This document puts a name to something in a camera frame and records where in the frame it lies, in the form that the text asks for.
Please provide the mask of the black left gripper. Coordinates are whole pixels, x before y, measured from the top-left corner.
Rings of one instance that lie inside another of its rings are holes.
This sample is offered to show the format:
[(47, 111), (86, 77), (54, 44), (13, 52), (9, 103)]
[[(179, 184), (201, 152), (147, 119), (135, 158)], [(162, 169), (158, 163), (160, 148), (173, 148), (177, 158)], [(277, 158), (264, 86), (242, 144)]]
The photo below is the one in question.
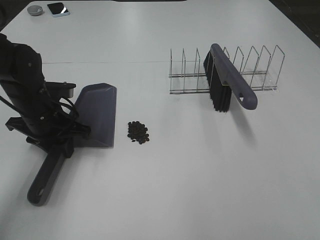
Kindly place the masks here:
[(65, 158), (74, 153), (72, 137), (87, 138), (91, 132), (89, 126), (77, 122), (79, 113), (69, 98), (52, 98), (42, 84), (36, 91), (17, 82), (5, 82), (4, 91), (11, 100), (4, 103), (19, 113), (19, 117), (10, 117), (5, 123), (9, 131), (16, 130), (27, 136), (26, 142), (46, 153), (50, 143), (61, 144)]

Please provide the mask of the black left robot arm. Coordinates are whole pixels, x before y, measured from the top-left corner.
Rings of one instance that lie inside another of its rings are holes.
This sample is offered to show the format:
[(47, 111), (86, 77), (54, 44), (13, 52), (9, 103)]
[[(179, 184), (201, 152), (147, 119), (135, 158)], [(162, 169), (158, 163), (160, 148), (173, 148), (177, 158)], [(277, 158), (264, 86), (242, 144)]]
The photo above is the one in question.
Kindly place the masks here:
[(6, 127), (27, 137), (27, 142), (46, 152), (57, 149), (66, 158), (74, 152), (74, 137), (88, 137), (89, 126), (77, 122), (79, 113), (71, 102), (76, 84), (46, 81), (42, 57), (30, 46), (13, 43), (0, 35), (0, 85), (16, 111)]

